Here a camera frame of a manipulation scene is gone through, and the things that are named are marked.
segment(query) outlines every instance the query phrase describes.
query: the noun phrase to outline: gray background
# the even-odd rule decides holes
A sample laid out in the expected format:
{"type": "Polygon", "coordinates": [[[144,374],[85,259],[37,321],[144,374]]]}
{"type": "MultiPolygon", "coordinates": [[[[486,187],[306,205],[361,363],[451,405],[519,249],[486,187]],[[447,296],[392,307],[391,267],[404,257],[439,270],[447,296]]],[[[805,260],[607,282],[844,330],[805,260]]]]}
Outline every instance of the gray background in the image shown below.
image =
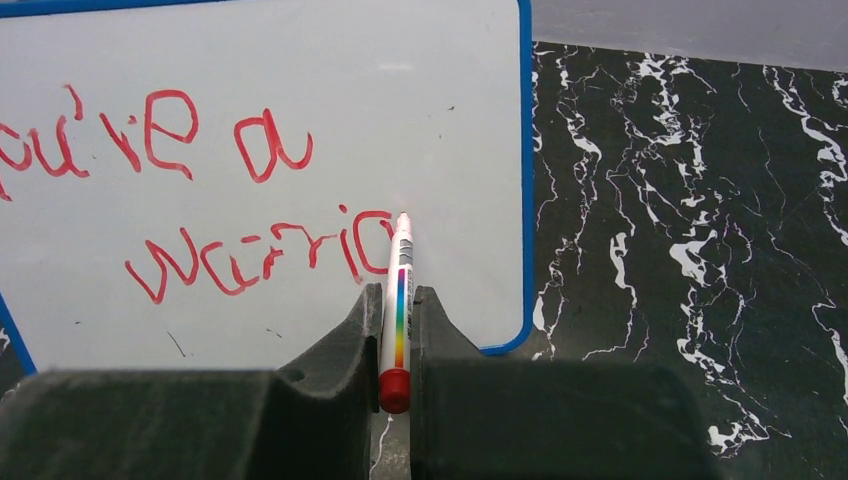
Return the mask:
{"type": "Polygon", "coordinates": [[[848,71],[845,0],[536,0],[534,40],[848,71]]]}

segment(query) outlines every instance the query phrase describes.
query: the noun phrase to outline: clamp jaw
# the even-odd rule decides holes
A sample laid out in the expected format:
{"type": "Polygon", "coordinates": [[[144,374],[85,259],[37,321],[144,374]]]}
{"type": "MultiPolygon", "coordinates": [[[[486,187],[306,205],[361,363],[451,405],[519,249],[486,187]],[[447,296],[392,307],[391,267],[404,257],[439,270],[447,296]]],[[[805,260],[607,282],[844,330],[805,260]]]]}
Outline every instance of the clamp jaw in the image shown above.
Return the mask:
{"type": "MultiPolygon", "coordinates": [[[[274,372],[50,372],[0,404],[2,478],[366,479],[383,294],[274,372]]],[[[414,479],[718,479],[665,370],[488,358],[413,308],[414,479]]]]}

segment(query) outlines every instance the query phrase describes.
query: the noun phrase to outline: marker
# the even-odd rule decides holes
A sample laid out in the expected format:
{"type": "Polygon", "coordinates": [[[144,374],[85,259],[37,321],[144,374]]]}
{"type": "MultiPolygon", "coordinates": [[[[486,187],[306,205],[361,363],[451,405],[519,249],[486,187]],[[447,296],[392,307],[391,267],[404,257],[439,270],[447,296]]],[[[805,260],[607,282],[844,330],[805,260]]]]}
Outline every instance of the marker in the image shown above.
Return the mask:
{"type": "Polygon", "coordinates": [[[392,237],[380,352],[380,406],[389,413],[409,410],[409,324],[413,294],[412,224],[406,212],[401,212],[392,237]]]}

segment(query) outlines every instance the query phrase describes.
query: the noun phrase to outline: handwriting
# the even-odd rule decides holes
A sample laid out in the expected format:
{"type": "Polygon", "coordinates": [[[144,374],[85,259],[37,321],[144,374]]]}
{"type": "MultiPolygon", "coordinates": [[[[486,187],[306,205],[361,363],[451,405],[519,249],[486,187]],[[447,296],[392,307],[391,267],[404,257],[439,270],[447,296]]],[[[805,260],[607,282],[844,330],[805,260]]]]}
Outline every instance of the handwriting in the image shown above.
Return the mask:
{"type": "MultiPolygon", "coordinates": [[[[339,205],[339,209],[342,210],[342,213],[347,212],[347,207],[344,205],[339,205]]],[[[362,267],[371,273],[374,274],[382,274],[385,275],[388,272],[387,268],[375,267],[371,261],[368,259],[365,248],[362,245],[361,233],[360,230],[362,228],[363,222],[368,219],[381,219],[380,225],[386,230],[388,234],[388,240],[391,241],[392,235],[394,235],[391,225],[385,220],[391,218],[391,214],[389,212],[383,210],[366,210],[356,215],[353,221],[353,236],[354,243],[356,244],[356,250],[359,256],[359,260],[362,263],[362,267]]],[[[296,224],[296,223],[288,223],[288,222],[279,222],[274,223],[268,228],[271,236],[278,240],[284,240],[284,232],[291,231],[297,232],[298,236],[302,236],[306,239],[309,244],[309,250],[307,253],[307,258],[309,261],[309,268],[315,269],[318,266],[318,256],[319,251],[322,247],[326,247],[326,241],[331,239],[338,238],[339,245],[342,248],[342,252],[344,253],[345,260],[350,267],[351,277],[356,284],[362,283],[362,277],[359,275],[358,266],[353,261],[353,256],[351,255],[350,246],[347,244],[347,228],[343,228],[342,231],[338,234],[331,235],[321,235],[317,238],[313,237],[312,234],[306,229],[305,226],[296,224]]],[[[182,280],[183,284],[186,286],[191,286],[195,283],[198,278],[198,270],[202,265],[203,269],[209,275],[209,278],[215,284],[215,287],[224,295],[228,296],[236,296],[243,292],[245,292],[248,288],[259,283],[260,280],[270,280],[272,276],[272,269],[275,266],[276,260],[279,257],[285,255],[283,249],[278,248],[274,245],[269,246],[268,253],[265,255],[264,260],[262,261],[262,271],[257,273],[256,275],[245,278],[242,268],[240,267],[238,260],[232,256],[228,255],[230,260],[230,272],[229,275],[223,275],[218,272],[212,265],[209,260],[209,256],[214,252],[224,249],[224,243],[221,241],[213,241],[205,244],[200,248],[200,252],[198,253],[197,248],[195,247],[195,242],[192,239],[191,235],[189,235],[188,231],[185,228],[180,228],[180,235],[182,235],[183,240],[186,244],[186,248],[189,252],[190,258],[190,266],[181,267],[174,258],[167,252],[165,249],[157,245],[151,240],[145,241],[145,246],[149,251],[150,255],[153,257],[153,261],[159,267],[159,278],[158,278],[158,287],[154,290],[151,287],[150,283],[148,283],[145,279],[143,279],[138,272],[136,272],[133,267],[132,262],[127,260],[124,262],[124,266],[129,272],[130,276],[141,286],[147,296],[150,297],[150,300],[155,304],[159,305],[165,299],[165,293],[168,288],[168,265],[170,265],[171,269],[177,274],[177,276],[182,280]]],[[[253,244],[256,242],[260,242],[262,237],[260,235],[247,235],[241,238],[240,243],[242,244],[253,244]]]]}
{"type": "Polygon", "coordinates": [[[189,180],[193,177],[191,175],[191,170],[188,169],[185,165],[178,162],[166,162],[160,160],[156,157],[156,154],[153,153],[153,131],[157,131],[159,133],[164,133],[165,135],[173,138],[178,142],[185,143],[188,145],[192,141],[194,141],[194,137],[197,135],[197,129],[199,127],[199,123],[197,121],[197,108],[194,106],[194,102],[191,101],[189,96],[181,91],[181,90],[159,90],[158,92],[153,92],[147,96],[144,100],[144,150],[147,152],[147,159],[153,165],[163,168],[165,170],[178,170],[183,173],[189,180]],[[158,123],[153,121],[153,104],[157,100],[162,100],[165,98],[178,98],[185,102],[186,107],[188,107],[189,115],[191,115],[191,128],[188,133],[185,135],[179,135],[170,130],[165,130],[158,123]]]}
{"type": "Polygon", "coordinates": [[[237,122],[233,127],[233,137],[236,140],[236,146],[238,146],[239,153],[241,153],[250,178],[256,183],[262,183],[271,178],[271,174],[274,173],[274,167],[277,166],[278,159],[282,160],[292,170],[304,169],[312,160],[312,134],[306,134],[306,153],[303,154],[303,158],[296,162],[293,161],[286,154],[285,148],[283,148],[280,132],[274,124],[274,117],[271,116],[271,111],[267,108],[262,111],[261,117],[248,117],[237,122]],[[244,146],[244,139],[242,139],[242,131],[247,127],[253,126],[262,127],[265,132],[265,140],[268,142],[268,165],[261,174],[256,172],[256,167],[253,165],[253,160],[250,158],[247,147],[244,146]]]}
{"type": "MultiPolygon", "coordinates": [[[[86,108],[76,89],[70,84],[62,85],[62,88],[67,91],[73,101],[73,113],[66,111],[56,117],[55,138],[59,155],[53,158],[48,158],[49,154],[45,155],[44,147],[49,140],[37,128],[33,127],[26,130],[19,125],[13,127],[0,122],[0,142],[2,142],[0,143],[0,166],[3,166],[4,169],[5,166],[8,166],[14,172],[25,172],[35,165],[51,177],[63,177],[68,174],[80,179],[90,177],[96,174],[96,171],[90,172],[84,165],[78,165],[74,158],[74,153],[79,154],[78,150],[84,148],[85,145],[77,145],[72,148],[66,133],[69,122],[88,122],[96,125],[98,129],[103,128],[108,138],[117,147],[117,151],[123,155],[134,172],[141,173],[143,165],[146,163],[157,169],[179,172],[188,181],[195,180],[194,173],[186,163],[179,159],[163,157],[161,145],[163,141],[168,141],[167,139],[183,145],[191,145],[197,139],[200,131],[199,110],[188,93],[174,88],[151,92],[144,97],[144,112],[139,118],[136,118],[136,115],[132,113],[112,117],[113,119],[126,118],[126,125],[124,125],[123,121],[115,122],[111,120],[104,112],[99,112],[93,118],[90,117],[86,120],[86,108]],[[167,108],[167,115],[165,115],[164,107],[169,107],[167,108]],[[172,122],[181,118],[190,122],[188,127],[183,127],[183,129],[173,128],[172,122]],[[166,128],[162,123],[172,125],[172,127],[166,128]],[[143,154],[140,154],[141,151],[138,150],[139,145],[133,145],[133,140],[131,140],[133,132],[136,135],[141,135],[144,147],[143,154]]],[[[274,116],[268,108],[264,108],[259,116],[246,117],[236,121],[233,125],[233,139],[241,161],[246,167],[247,175],[257,184],[267,182],[280,163],[291,171],[300,171],[307,168],[312,162],[314,149],[312,133],[306,133],[303,156],[299,159],[292,158],[286,151],[274,116]],[[259,156],[254,158],[245,145],[243,135],[251,127],[255,127],[257,132],[261,128],[264,135],[264,142],[262,143],[267,145],[268,148],[267,161],[260,160],[259,156]]],[[[0,200],[12,202],[12,196],[6,191],[2,176],[0,176],[0,200]]],[[[342,214],[348,213],[348,208],[344,204],[339,204],[338,209],[342,214]]],[[[236,296],[257,285],[260,281],[270,280],[274,268],[282,268],[278,259],[284,257],[285,252],[280,247],[280,242],[289,243],[291,241],[288,240],[289,237],[301,237],[308,244],[306,257],[310,269],[318,267],[322,250],[341,248],[351,278],[356,284],[361,284],[363,277],[360,274],[360,269],[374,275],[385,275],[388,271],[387,268],[375,265],[369,260],[368,249],[363,245],[361,228],[363,224],[376,221],[383,227],[388,239],[391,240],[394,232],[388,221],[390,219],[391,214],[389,212],[365,210],[353,216],[349,228],[345,227],[338,232],[318,236],[313,235],[307,230],[306,226],[301,224],[274,223],[268,227],[268,233],[264,237],[250,234],[239,239],[241,245],[256,244],[256,247],[249,248],[267,248],[267,253],[265,253],[261,262],[261,271],[258,272],[246,271],[250,268],[243,268],[235,256],[228,254],[227,246],[222,241],[196,243],[188,230],[181,227],[179,234],[185,243],[188,257],[181,254],[176,258],[187,258],[187,260],[178,262],[172,253],[169,253],[160,244],[148,239],[144,241],[144,246],[150,255],[150,259],[158,267],[158,278],[143,278],[130,260],[124,262],[124,267],[130,277],[155,305],[159,305],[165,300],[168,278],[174,274],[188,287],[196,283],[202,272],[212,280],[212,283],[221,293],[236,296]],[[229,259],[229,272],[226,272],[226,269],[215,261],[215,258],[218,258],[219,261],[222,260],[222,255],[229,259]]]]}

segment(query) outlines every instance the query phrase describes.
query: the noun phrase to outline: rainbow stripe label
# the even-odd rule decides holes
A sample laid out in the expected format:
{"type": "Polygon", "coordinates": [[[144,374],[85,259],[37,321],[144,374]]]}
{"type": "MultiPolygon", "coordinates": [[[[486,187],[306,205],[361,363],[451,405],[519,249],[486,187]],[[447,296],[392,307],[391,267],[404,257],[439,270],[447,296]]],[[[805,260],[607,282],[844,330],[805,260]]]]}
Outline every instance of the rainbow stripe label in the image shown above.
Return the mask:
{"type": "Polygon", "coordinates": [[[403,325],[406,321],[406,269],[398,270],[397,312],[395,313],[395,367],[403,368],[403,325]]]}

